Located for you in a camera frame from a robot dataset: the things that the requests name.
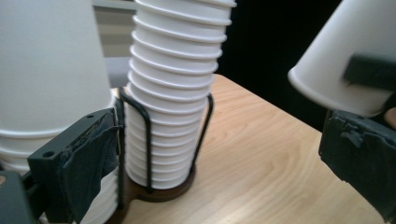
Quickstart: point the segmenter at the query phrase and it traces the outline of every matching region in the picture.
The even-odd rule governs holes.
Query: paper cup
[[[164,34],[164,35],[170,35],[174,36],[177,38],[183,38],[191,41],[203,41],[206,43],[222,43],[227,39],[227,35],[225,35],[225,26],[215,26],[215,31],[210,32],[210,26],[211,25],[204,25],[202,30],[207,30],[209,31],[208,33],[212,33],[210,35],[206,34],[199,34],[199,32],[192,32],[189,33],[190,30],[184,30],[184,32],[180,32],[180,29],[174,28],[172,29],[173,26],[178,26],[178,23],[185,23],[182,27],[188,27],[192,29],[192,26],[198,27],[198,25],[195,25],[196,22],[192,21],[183,21],[179,19],[173,19],[170,18],[168,20],[170,21],[164,21],[163,23],[161,22],[162,16],[157,15],[153,19],[150,18],[150,15],[143,15],[143,16],[133,16],[134,18],[134,23],[137,26],[143,26],[146,29],[150,29],[151,31],[155,31],[156,33]]]
[[[158,64],[151,63],[139,57],[133,57],[129,61],[130,67],[140,74],[151,77],[156,80],[166,81],[175,85],[196,85],[201,86],[208,82],[212,82],[214,75],[211,71],[217,69],[218,64],[214,67],[208,68],[202,74],[197,74],[195,71],[184,70],[185,73],[179,73],[175,71],[167,70],[166,67],[161,67]]]
[[[140,167],[137,164],[130,161],[128,163],[128,167],[137,175],[147,178],[147,169],[146,167]],[[171,171],[161,171],[161,170],[152,170],[151,176],[152,178],[159,181],[167,181],[169,179],[177,179],[186,174],[191,168],[190,163],[186,163],[184,167],[180,169],[175,169]]]
[[[1,136],[53,136],[111,106],[90,2],[2,2],[0,27]]]
[[[189,39],[176,38],[170,35],[156,33],[143,26],[136,26],[132,31],[133,39],[144,41],[157,49],[173,52],[174,54],[195,55],[195,58],[209,57],[217,58],[221,55],[221,43],[206,43],[203,41],[191,41]]]
[[[391,91],[349,85],[342,76],[355,53],[396,61],[395,8],[395,1],[343,1],[290,70],[290,83],[327,108],[380,113]]]
[[[155,94],[163,94],[167,97],[181,97],[185,99],[194,98],[197,96],[206,97],[211,91],[211,84],[208,83],[203,86],[181,86],[173,85],[149,77],[145,77],[136,71],[131,70],[128,78],[135,85],[144,88],[147,91]]]
[[[145,7],[140,7],[136,11],[134,18],[138,18],[145,24],[149,24],[157,29],[168,31],[169,33],[189,35],[192,38],[224,38],[226,26],[222,24],[206,24],[196,21],[187,21],[180,18],[165,16]]]
[[[200,1],[185,0],[136,0],[140,7],[157,11],[183,20],[197,21],[216,25],[230,25],[230,6],[208,4]]]
[[[147,48],[147,46],[143,46],[138,42],[135,42],[134,45],[131,46],[131,53],[133,56],[138,55],[140,58],[146,59],[149,62],[169,67],[172,70],[207,71],[209,68],[213,68],[217,63],[214,58],[199,60],[166,54],[156,51],[155,49]]]
[[[184,133],[191,129],[191,125],[195,125],[198,122],[205,110],[205,105],[196,110],[192,111],[172,111],[172,110],[161,110],[157,107],[151,107],[149,105],[141,103],[142,106],[148,111],[150,116],[152,130],[158,133],[167,133],[164,129],[172,128],[174,134]],[[143,121],[142,116],[131,106],[125,109],[126,119],[131,119],[134,124],[139,127],[145,128],[146,124]]]
[[[126,165],[125,167],[125,172],[136,184],[139,184],[141,186],[147,185],[147,179],[134,173],[133,170],[128,167],[128,165]],[[188,176],[189,173],[186,173],[176,179],[157,180],[155,178],[152,178],[152,187],[154,187],[155,189],[172,189],[182,184]]]
[[[129,94],[136,99],[137,102],[144,102],[145,105],[151,107],[160,108],[162,110],[168,111],[178,111],[178,112],[194,112],[199,108],[203,108],[206,105],[206,97],[199,96],[186,100],[184,98],[167,97],[165,95],[156,94],[147,91],[143,88],[136,86],[134,83],[128,83]]]
[[[132,141],[134,145],[137,145],[139,148],[146,149],[146,138],[139,138],[138,136],[133,134],[129,134],[127,138],[128,141]],[[159,154],[173,155],[182,151],[190,150],[191,146],[196,146],[196,141],[197,138],[192,138],[189,141],[177,143],[174,145],[161,145],[154,142],[151,144],[151,151]]]

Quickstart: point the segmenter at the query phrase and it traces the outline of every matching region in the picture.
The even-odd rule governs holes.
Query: stack of paper cups
[[[127,90],[151,119],[152,187],[171,189],[188,177],[202,116],[231,24],[232,0],[136,0]],[[146,127],[126,107],[125,170],[147,185]]]
[[[115,97],[90,1],[2,1],[0,30],[0,163],[23,175],[28,156]],[[117,184],[103,179],[83,223],[106,222]]]

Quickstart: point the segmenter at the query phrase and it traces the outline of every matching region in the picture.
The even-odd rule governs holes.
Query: wooden tabletop
[[[133,200],[122,223],[384,223],[320,160],[320,132],[224,76],[212,94],[189,191],[166,203]]]

